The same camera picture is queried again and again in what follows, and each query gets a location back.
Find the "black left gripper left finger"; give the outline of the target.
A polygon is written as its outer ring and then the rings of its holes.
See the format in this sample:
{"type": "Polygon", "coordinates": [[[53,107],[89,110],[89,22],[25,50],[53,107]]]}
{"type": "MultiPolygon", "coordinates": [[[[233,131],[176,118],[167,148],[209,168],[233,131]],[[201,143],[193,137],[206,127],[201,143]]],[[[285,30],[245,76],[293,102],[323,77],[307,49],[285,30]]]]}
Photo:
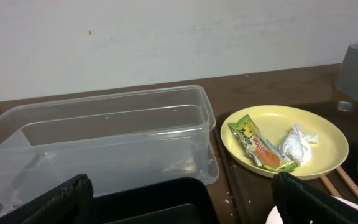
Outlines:
{"type": "Polygon", "coordinates": [[[0,224],[80,224],[88,221],[93,186],[78,174],[0,218],[0,224]]]}

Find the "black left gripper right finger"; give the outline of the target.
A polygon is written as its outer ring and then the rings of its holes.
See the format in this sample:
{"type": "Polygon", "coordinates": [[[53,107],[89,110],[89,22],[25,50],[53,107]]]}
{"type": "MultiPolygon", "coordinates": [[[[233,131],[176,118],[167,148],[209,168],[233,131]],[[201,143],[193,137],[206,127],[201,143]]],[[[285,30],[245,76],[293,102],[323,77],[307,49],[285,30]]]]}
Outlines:
{"type": "Polygon", "coordinates": [[[273,176],[272,195],[284,223],[358,224],[358,210],[287,172],[273,176]]]}

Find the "pink white bowl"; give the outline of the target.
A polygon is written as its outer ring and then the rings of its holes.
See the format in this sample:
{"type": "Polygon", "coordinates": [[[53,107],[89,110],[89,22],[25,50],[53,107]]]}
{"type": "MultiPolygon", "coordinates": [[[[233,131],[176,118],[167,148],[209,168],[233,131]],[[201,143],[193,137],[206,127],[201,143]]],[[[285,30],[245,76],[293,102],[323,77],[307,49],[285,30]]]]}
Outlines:
{"type": "MultiPolygon", "coordinates": [[[[358,210],[358,205],[357,204],[352,203],[352,202],[350,202],[348,200],[344,200],[342,198],[338,198],[338,197],[336,197],[336,199],[341,201],[342,203],[345,203],[348,206],[358,210]]],[[[266,224],[283,224],[282,218],[281,218],[276,206],[274,206],[273,209],[270,211],[265,223],[266,224]]]]}

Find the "white tissue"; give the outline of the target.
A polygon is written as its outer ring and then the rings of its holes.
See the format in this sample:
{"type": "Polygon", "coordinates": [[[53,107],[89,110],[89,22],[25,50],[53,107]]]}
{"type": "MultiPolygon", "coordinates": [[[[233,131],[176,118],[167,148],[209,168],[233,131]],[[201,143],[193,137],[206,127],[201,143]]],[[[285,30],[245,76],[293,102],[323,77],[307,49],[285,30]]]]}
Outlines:
{"type": "Polygon", "coordinates": [[[313,157],[312,144],[319,141],[317,134],[308,134],[302,130],[301,124],[294,125],[280,143],[278,150],[298,166],[309,162],[313,157]]]}

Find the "green orange snack wrapper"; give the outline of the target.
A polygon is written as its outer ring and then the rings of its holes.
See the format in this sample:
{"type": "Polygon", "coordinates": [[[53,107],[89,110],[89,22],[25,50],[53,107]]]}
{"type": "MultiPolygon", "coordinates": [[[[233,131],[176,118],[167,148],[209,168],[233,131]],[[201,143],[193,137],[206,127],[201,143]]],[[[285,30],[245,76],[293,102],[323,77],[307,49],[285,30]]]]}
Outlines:
{"type": "Polygon", "coordinates": [[[228,123],[228,126],[258,167],[275,173],[293,172],[298,167],[261,133],[248,114],[236,123],[228,123]]]}

